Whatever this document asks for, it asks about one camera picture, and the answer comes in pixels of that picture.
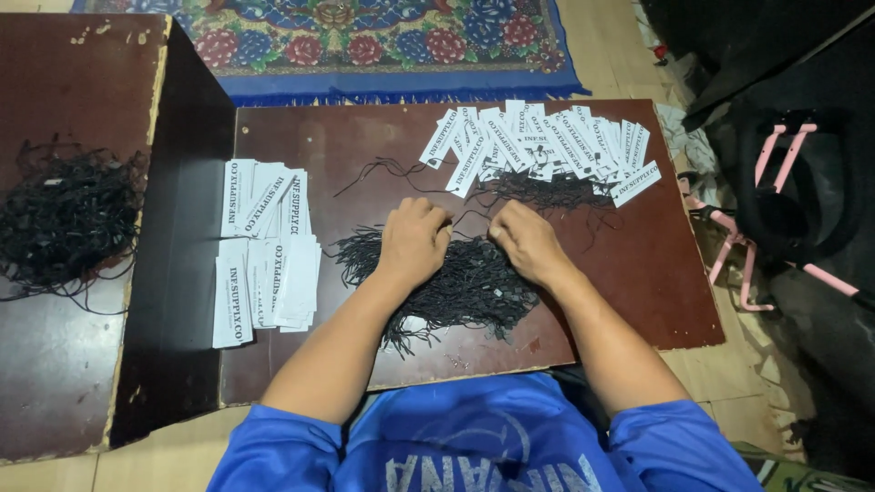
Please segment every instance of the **wooden board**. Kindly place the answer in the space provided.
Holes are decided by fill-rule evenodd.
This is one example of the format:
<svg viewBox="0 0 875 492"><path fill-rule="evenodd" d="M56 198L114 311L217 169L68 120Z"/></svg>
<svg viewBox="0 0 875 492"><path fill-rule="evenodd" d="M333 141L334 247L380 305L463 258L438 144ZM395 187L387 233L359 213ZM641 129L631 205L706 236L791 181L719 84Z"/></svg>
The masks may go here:
<svg viewBox="0 0 875 492"><path fill-rule="evenodd" d="M548 113L572 102L546 102ZM584 271L618 312L659 349L693 348L723 343L711 289L690 224L683 209L674 170L649 100L589 101L595 116L641 123L651 134L647 160L656 160L662 179L618 212L621 227L589 230L599 222L586 207L549 217L575 264ZM480 109L495 103L475 104ZM309 173L312 230L323 248L352 234L361 225L383 223L407 196L419 196L406 180L385 170L373 171L338 198L375 157L416 163L447 108L458 104L413 104L309 108L240 109L235 156L284 162ZM443 189L451 165L412 177L422 189ZM448 193L427 193L441 207L457 213L467 208ZM459 227L482 234L487 223L469 214ZM315 323L326 320L350 290L340 282L342 268L324 258L318 285ZM391 388L446 379L544 368L575 361L571 337L561 313L549 299L513 331L514 342L488 340L484 332L457 327L438 333L441 343L429 348L415 343L416 356L403 361L397 353L377 356L369 389ZM307 334L256 330L256 342L223 351L220 401L240 404L257 400L270 378L300 347Z"/></svg>

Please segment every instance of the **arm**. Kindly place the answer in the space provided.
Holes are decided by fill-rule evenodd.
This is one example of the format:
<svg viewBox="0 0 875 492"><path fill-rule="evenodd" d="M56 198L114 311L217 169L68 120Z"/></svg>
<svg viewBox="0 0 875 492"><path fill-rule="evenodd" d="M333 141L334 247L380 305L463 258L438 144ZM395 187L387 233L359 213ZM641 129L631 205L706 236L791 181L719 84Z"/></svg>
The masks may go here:
<svg viewBox="0 0 875 492"><path fill-rule="evenodd" d="M404 199L386 220L374 273L276 373L262 404L345 422L368 385L389 317L444 264L451 217L425 198Z"/></svg>
<svg viewBox="0 0 875 492"><path fill-rule="evenodd" d="M489 235L521 275L544 287L562 307L586 377L609 414L690 399L656 351L565 255L540 215L511 200L493 219Z"/></svg>

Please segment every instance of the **person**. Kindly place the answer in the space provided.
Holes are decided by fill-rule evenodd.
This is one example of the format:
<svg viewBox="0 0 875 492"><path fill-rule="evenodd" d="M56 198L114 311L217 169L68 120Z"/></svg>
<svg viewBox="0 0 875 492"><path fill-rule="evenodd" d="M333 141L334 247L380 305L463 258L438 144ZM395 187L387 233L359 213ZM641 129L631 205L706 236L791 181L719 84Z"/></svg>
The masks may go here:
<svg viewBox="0 0 875 492"><path fill-rule="evenodd" d="M563 253L553 228L513 200L488 234L562 307L586 379L612 416L605 446L544 373L383 392L343 445L341 425L364 394L383 327L443 264L451 217L422 198L388 215L374 273L252 405L209 491L761 489L662 358Z"/></svg>

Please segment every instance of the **hand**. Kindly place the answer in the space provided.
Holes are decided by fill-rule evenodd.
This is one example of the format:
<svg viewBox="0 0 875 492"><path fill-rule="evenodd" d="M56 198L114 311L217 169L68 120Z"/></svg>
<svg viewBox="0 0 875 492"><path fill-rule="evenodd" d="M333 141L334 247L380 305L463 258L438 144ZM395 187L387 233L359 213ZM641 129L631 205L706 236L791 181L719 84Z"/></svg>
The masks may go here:
<svg viewBox="0 0 875 492"><path fill-rule="evenodd" d="M550 288L557 278L578 271L562 251L556 233L540 215L511 200L492 219L489 236L510 257L520 275Z"/></svg>
<svg viewBox="0 0 875 492"><path fill-rule="evenodd" d="M376 272L411 291L431 278L444 264L451 218L425 198L402 200L386 220Z"/></svg>

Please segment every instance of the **blue shirt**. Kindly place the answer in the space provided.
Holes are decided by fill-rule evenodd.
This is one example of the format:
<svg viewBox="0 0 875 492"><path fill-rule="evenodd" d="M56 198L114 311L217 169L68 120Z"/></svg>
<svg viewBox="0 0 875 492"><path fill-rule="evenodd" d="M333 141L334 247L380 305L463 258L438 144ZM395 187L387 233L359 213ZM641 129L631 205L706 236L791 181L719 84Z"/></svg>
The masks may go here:
<svg viewBox="0 0 875 492"><path fill-rule="evenodd" d="M381 394L340 426L254 404L209 488L598 492L762 490L691 401L614 417L609 447L549 376L490 376Z"/></svg>

